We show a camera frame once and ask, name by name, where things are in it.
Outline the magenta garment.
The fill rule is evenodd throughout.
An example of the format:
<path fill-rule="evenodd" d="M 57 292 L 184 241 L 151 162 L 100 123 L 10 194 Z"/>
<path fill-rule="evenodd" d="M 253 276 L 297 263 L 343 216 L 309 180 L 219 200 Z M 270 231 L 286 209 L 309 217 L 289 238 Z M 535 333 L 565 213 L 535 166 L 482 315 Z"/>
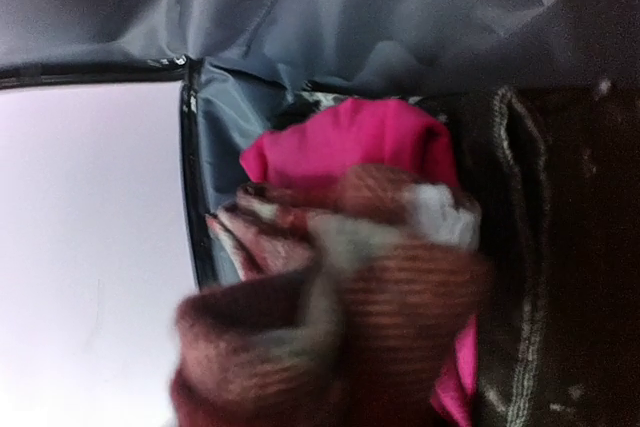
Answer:
<path fill-rule="evenodd" d="M 277 187 L 326 186 L 365 163 L 396 167 L 451 190 L 460 187 L 447 128 L 401 100 L 346 100 L 262 134 L 240 163 L 251 181 Z"/>

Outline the plaid garment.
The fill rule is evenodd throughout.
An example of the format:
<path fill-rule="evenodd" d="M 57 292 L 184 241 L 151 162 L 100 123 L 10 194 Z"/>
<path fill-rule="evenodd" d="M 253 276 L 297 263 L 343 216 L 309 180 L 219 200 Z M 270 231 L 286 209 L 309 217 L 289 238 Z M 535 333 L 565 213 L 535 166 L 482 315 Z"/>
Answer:
<path fill-rule="evenodd" d="M 487 295 L 478 204 L 359 165 L 242 186 L 207 219 L 240 281 L 178 307 L 181 426 L 435 426 L 431 396 Z"/>

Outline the pink cartoon child suitcase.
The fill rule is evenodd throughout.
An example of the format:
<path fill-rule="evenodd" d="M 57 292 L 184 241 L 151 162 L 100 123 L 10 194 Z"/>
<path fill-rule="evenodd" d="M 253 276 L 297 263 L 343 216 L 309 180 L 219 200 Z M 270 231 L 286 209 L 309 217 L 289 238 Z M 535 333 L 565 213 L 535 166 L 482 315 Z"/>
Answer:
<path fill-rule="evenodd" d="M 280 89 L 639 84 L 639 0 L 1 0 L 1 286 L 188 282 L 178 133 L 230 162 Z"/>

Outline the black white patterned garment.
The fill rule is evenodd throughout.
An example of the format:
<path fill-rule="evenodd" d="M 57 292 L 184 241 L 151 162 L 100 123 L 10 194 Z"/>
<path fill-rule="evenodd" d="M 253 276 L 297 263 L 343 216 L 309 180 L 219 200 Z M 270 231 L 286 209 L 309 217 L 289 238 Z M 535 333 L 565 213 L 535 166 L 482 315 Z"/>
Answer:
<path fill-rule="evenodd" d="M 416 97 L 454 143 L 496 265 L 477 426 L 639 422 L 639 92 Z"/>

